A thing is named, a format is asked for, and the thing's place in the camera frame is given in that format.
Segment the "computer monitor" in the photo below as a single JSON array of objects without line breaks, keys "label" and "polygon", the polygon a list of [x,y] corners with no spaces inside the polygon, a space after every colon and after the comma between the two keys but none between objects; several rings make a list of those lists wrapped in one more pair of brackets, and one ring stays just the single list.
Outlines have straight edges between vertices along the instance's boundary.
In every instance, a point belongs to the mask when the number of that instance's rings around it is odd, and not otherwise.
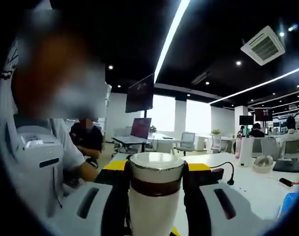
[{"label": "computer monitor", "polygon": [[147,139],[150,131],[151,118],[135,118],[133,121],[131,135]]},{"label": "computer monitor", "polygon": [[154,75],[149,75],[128,89],[125,113],[145,111],[153,108]]},{"label": "computer monitor", "polygon": [[253,116],[239,116],[239,125],[253,125]]},{"label": "computer monitor", "polygon": [[255,109],[256,121],[272,121],[272,111],[270,109]]}]

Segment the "black shirt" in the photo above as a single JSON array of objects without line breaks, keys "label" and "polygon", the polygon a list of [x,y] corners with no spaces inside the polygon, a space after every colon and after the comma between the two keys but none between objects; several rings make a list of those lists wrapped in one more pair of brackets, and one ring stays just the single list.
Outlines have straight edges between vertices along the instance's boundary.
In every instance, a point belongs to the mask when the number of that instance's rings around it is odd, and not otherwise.
[{"label": "black shirt", "polygon": [[71,128],[70,136],[74,145],[98,151],[102,150],[103,136],[96,126],[85,129],[80,123],[75,123]]},{"label": "black shirt", "polygon": [[255,137],[255,138],[264,138],[265,134],[259,129],[253,129],[249,133],[249,136],[252,136],[252,137]]}]

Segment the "brown band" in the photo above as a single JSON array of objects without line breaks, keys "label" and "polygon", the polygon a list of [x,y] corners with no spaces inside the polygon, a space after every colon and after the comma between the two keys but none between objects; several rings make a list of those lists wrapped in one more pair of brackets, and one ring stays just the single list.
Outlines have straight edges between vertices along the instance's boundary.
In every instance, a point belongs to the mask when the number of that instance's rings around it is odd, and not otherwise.
[{"label": "brown band", "polygon": [[149,183],[135,177],[131,179],[131,187],[148,197],[164,197],[174,194],[179,191],[180,183],[181,179],[169,183]]}]

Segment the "ceiling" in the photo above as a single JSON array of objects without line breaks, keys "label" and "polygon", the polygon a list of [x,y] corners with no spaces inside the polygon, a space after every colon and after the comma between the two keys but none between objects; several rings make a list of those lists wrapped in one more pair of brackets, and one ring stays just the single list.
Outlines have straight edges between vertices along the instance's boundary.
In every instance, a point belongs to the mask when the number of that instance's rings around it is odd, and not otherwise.
[{"label": "ceiling", "polygon": [[[53,7],[63,8],[63,1],[51,0]],[[180,0],[107,1],[85,5],[93,14],[98,29],[96,44],[106,69],[106,81],[115,92],[126,92],[133,83],[155,71],[161,49]],[[298,28],[287,29],[297,24]],[[279,35],[286,53],[260,66],[240,50],[244,42],[269,25]],[[204,102],[216,100],[264,83],[299,68],[299,1],[191,0],[163,62],[157,83],[187,88],[188,92],[156,88],[159,94]],[[197,85],[199,75],[206,78]],[[273,107],[298,101],[299,72],[262,87],[213,103],[217,107],[248,105]],[[204,92],[197,95],[191,90]],[[265,102],[287,94],[279,100]],[[288,106],[275,108],[284,112]]]}]

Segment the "white thermos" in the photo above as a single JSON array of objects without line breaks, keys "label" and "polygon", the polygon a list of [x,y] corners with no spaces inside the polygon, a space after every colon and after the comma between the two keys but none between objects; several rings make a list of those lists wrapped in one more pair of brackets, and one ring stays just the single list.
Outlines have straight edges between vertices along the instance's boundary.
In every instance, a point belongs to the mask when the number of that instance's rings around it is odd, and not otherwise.
[{"label": "white thermos", "polygon": [[239,166],[247,167],[251,163],[252,149],[253,149],[254,138],[242,138]]},{"label": "white thermos", "polygon": [[133,155],[129,206],[133,236],[167,236],[178,208],[183,160],[168,153]]}]

